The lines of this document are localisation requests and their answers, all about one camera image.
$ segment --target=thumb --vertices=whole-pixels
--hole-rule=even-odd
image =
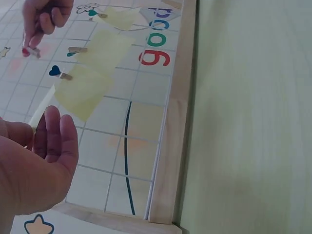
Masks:
[[[28,47],[31,38],[36,32],[36,8],[26,1],[23,5],[24,42],[23,47]]]

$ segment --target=wooden border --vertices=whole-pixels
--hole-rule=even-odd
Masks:
[[[71,203],[60,203],[52,209],[82,221],[128,234],[182,234],[182,230],[175,225],[150,223],[139,218],[104,213],[102,210]]]
[[[195,37],[196,0],[184,0],[175,68],[148,220],[171,224],[185,143]]]

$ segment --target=yellow paper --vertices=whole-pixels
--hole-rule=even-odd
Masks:
[[[100,20],[103,20],[120,30],[128,31],[136,20],[140,9],[141,8],[139,7],[126,11],[116,11],[111,6],[108,6],[103,12],[104,14],[107,14],[107,17],[103,19],[100,18]]]
[[[87,44],[88,52],[77,54],[76,59],[101,75],[110,77],[134,42],[134,38],[102,30]]]
[[[33,129],[36,129],[38,124],[39,124],[39,121],[45,111],[45,109],[48,107],[52,97],[53,97],[53,94],[55,92],[55,86],[53,85],[51,87],[51,89],[48,91],[47,95],[44,97],[44,99],[42,100],[42,102],[40,103],[39,107],[36,109],[34,115],[32,116],[32,118],[30,119],[29,121],[29,125],[33,128]]]
[[[112,79],[80,65],[75,65],[68,74],[73,79],[62,80],[55,98],[68,112],[87,121],[108,91]]]

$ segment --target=star shape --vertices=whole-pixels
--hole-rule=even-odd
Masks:
[[[27,234],[52,234],[54,226],[44,221],[42,215],[38,214],[34,220],[26,221],[24,228]]]
[[[5,57],[6,56],[6,54],[10,51],[10,47],[4,47],[4,49],[3,50],[1,50],[1,52],[0,52],[0,57]]]

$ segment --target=blue heart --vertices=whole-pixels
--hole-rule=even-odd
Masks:
[[[67,57],[71,57],[71,56],[73,56],[75,54],[76,54],[75,52],[67,53]]]
[[[49,75],[51,76],[57,76],[60,74],[60,70],[59,70],[59,67],[54,65],[51,69],[51,71],[49,72]]]
[[[89,16],[95,16],[95,15],[97,15],[97,12],[95,10],[89,11]]]

